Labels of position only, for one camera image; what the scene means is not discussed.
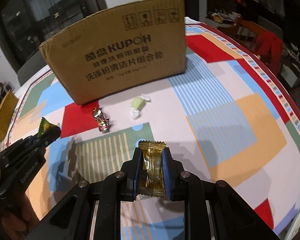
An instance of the red cloth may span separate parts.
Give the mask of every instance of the red cloth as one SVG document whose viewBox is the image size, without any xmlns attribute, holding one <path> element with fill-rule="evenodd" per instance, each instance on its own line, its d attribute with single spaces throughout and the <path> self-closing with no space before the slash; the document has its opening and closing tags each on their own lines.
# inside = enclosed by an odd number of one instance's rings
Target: red cloth
<svg viewBox="0 0 300 240">
<path fill-rule="evenodd" d="M 257 206 L 254 211 L 259 215 L 259 217 L 262 218 L 266 224 L 273 229 L 273 217 L 272 217 L 272 212 L 269 204 L 269 200 L 266 199 L 263 201 L 259 206 Z"/>
<path fill-rule="evenodd" d="M 98 106 L 98 101 L 85 106 L 78 106 L 76 103 L 67 105 L 63 114 L 60 138 L 97 128 L 98 123 L 92 116 L 92 110 Z"/>
<path fill-rule="evenodd" d="M 270 67 L 271 72 L 277 76 L 280 68 L 280 59 L 283 42 L 274 33 L 266 31 L 256 40 L 256 55 L 271 55 Z"/>
<path fill-rule="evenodd" d="M 186 36 L 186 41 L 187 46 L 207 63 L 234 60 L 232 56 L 202 35 Z"/>
</svg>

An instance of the tablecloth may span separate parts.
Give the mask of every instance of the tablecloth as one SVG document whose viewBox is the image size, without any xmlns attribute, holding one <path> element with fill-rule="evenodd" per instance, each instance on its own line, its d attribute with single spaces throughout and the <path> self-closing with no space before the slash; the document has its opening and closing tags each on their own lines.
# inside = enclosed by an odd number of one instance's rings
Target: tablecloth
<svg viewBox="0 0 300 240">
<path fill-rule="evenodd" d="M 20 101 L 3 147 L 37 132 L 41 117 L 62 135 L 27 195 L 42 218 L 81 179 L 103 180 L 132 158 L 139 140 L 165 141 L 200 179 L 226 180 L 280 233 L 300 209 L 300 112 L 276 77 L 235 41 L 205 24 L 186 25 L 184 74 L 77 106 L 45 67 L 16 94 Z M 133 120 L 130 103 L 151 103 Z M 110 117 L 102 134 L 92 117 Z M 121 204 L 122 239 L 178 239 L 183 203 L 143 195 Z"/>
</svg>

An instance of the cardboard box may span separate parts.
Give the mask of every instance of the cardboard box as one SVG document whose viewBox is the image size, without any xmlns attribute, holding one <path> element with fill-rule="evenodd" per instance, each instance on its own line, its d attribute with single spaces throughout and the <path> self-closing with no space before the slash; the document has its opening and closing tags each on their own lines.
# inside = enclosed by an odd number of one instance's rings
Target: cardboard box
<svg viewBox="0 0 300 240">
<path fill-rule="evenodd" d="M 40 45 L 79 105 L 186 69 L 184 0 L 143 0 L 97 12 Z"/>
</svg>

